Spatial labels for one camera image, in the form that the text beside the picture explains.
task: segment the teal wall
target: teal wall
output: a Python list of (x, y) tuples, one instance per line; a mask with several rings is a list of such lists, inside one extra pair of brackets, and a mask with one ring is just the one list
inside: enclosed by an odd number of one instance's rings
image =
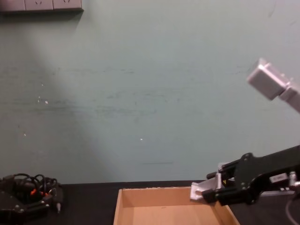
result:
[(246, 82), (263, 56), (300, 83), (299, 1), (83, 6), (0, 19), (0, 176), (198, 180), (299, 144), (299, 115)]

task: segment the table surface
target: table surface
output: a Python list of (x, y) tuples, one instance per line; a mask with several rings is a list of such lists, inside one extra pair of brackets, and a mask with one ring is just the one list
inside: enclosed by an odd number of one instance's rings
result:
[[(119, 189), (185, 187), (191, 181), (122, 182), (102, 184), (64, 185), (66, 196), (62, 212), (51, 212), (48, 217), (27, 225), (112, 225)], [(290, 196), (261, 197), (255, 205), (236, 204), (231, 209), (241, 225), (289, 225), (285, 204)], [(291, 213), (300, 221), (300, 202), (291, 206)]]

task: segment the open cardboard box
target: open cardboard box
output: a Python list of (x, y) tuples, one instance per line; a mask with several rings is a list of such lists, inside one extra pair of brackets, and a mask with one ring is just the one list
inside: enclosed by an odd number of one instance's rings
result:
[(114, 225), (240, 225), (228, 206), (191, 202), (190, 187), (119, 191)]

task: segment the wall outlet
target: wall outlet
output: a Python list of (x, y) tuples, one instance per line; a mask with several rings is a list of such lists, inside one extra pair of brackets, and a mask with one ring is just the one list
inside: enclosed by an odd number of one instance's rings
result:
[(53, 0), (54, 9), (80, 9), (81, 0)]
[(0, 12), (25, 11), (24, 0), (0, 0)]
[(53, 0), (25, 0), (26, 11), (53, 10)]

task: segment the white sticker label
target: white sticker label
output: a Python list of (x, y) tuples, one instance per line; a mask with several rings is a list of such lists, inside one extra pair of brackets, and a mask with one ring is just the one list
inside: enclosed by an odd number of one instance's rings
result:
[(288, 177), (287, 177), (286, 173), (281, 173), (276, 176), (270, 177), (270, 181), (272, 183), (280, 182), (280, 181), (287, 180), (287, 179), (288, 179)]

